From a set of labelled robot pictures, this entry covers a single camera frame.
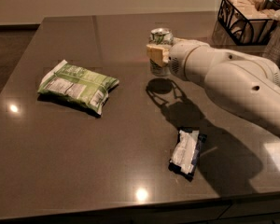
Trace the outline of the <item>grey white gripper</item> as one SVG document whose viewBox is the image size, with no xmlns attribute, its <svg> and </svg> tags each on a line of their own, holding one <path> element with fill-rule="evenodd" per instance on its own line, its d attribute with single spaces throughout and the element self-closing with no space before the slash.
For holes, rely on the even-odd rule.
<svg viewBox="0 0 280 224">
<path fill-rule="evenodd" d="M 185 71 L 186 62 L 190 54 L 199 47 L 209 48 L 210 45 L 198 40 L 174 37 L 170 49 L 155 44 L 147 44 L 147 56 L 159 67 L 168 64 L 172 75 L 188 81 Z"/>
</svg>

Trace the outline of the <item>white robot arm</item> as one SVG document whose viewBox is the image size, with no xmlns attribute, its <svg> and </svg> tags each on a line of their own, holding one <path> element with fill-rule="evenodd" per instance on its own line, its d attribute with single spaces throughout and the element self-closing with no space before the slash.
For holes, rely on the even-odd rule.
<svg viewBox="0 0 280 224">
<path fill-rule="evenodd" d="M 271 60 L 179 38 L 172 45 L 148 44 L 147 56 L 203 87 L 220 108 L 280 134 L 280 69 Z"/>
</svg>

